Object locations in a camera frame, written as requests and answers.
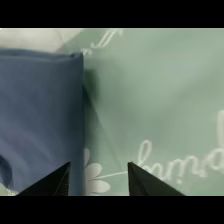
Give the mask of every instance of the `white line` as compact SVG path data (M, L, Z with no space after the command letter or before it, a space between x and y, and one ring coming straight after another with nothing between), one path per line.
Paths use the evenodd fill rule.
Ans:
M127 174L127 173L128 173L127 171L120 172L120 173L112 173L112 174L108 174L108 175L105 175L105 176L97 177L95 179L103 179L103 178L113 177L113 176L118 176L118 175L123 175L123 174Z

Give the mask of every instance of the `white flower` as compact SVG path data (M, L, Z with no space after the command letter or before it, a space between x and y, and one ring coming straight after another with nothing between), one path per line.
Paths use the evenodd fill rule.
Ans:
M99 196L98 194L109 191L110 185L107 182L96 179L102 171L102 166L99 163L87 165L90 158L90 151L88 149L85 149L84 156L85 195Z

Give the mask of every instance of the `blue towel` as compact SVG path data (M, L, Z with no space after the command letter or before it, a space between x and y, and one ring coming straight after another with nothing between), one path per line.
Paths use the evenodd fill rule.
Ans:
M0 182L21 192L71 162L82 195L83 56L0 50Z

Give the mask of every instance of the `black triangular object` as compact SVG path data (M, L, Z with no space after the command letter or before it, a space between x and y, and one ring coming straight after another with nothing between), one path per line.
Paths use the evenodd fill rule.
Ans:
M66 163L17 196L68 196L70 168Z
M128 180L130 196L184 196L132 162L128 163Z

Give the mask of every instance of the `blue cloth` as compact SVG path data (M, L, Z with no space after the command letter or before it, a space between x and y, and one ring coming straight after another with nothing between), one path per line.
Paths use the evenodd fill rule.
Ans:
M0 182L21 192L71 161L82 195L83 56L0 50Z

